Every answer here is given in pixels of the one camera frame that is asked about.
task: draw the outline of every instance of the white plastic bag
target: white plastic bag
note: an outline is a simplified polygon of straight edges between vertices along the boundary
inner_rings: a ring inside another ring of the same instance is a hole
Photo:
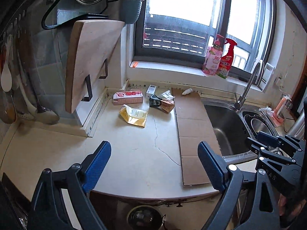
[[[258,111],[267,113],[269,116],[273,117],[274,111],[272,111],[272,108],[266,106],[265,108],[260,108]]]

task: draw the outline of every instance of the white box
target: white box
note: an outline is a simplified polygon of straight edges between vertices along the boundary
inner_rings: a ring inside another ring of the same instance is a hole
[[[146,92],[146,98],[150,98],[151,95],[153,95],[155,93],[157,89],[157,86],[156,85],[150,85],[147,89],[147,92]]]

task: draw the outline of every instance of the tile wall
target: tile wall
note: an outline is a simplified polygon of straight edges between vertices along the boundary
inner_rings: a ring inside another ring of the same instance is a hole
[[[65,111],[65,73],[72,27],[43,30],[41,19],[50,5],[48,0],[35,0],[27,8],[24,22],[21,22],[21,26],[27,27],[30,32],[32,53],[29,73],[42,106],[55,111],[60,116],[60,123],[80,125],[76,112],[70,114]],[[76,0],[61,0],[47,17],[46,24],[60,24],[85,13],[100,13],[104,7],[104,0],[90,6],[81,5]],[[112,11],[118,10],[119,4],[113,7],[114,4],[105,14],[109,15],[110,19],[117,19],[112,15]],[[29,85],[25,90],[29,100],[35,104]],[[14,101],[16,109],[27,113],[19,89],[15,91]],[[0,121],[0,143],[9,127],[10,125]]]

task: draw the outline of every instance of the hand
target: hand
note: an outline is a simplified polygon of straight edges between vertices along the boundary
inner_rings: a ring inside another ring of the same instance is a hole
[[[279,208],[279,215],[280,216],[285,214],[286,203],[287,203],[287,198],[285,196],[283,196],[282,194],[280,194],[279,201],[278,201],[278,208]],[[302,200],[300,203],[298,203],[296,208],[291,212],[291,216],[292,217],[298,216],[300,214],[301,210],[303,209],[303,207],[305,206],[305,204],[306,204],[306,200]]]

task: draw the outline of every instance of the red spray bottle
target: red spray bottle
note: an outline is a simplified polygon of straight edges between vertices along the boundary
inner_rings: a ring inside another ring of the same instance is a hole
[[[234,40],[229,39],[229,38],[226,38],[226,43],[225,44],[227,44],[227,43],[230,44],[228,53],[221,58],[219,67],[218,67],[217,72],[216,72],[216,74],[218,76],[220,76],[220,77],[222,77],[224,79],[227,78],[229,70],[230,70],[232,62],[233,62],[233,58],[234,58],[233,49],[234,49],[234,46],[237,46],[237,43]]]

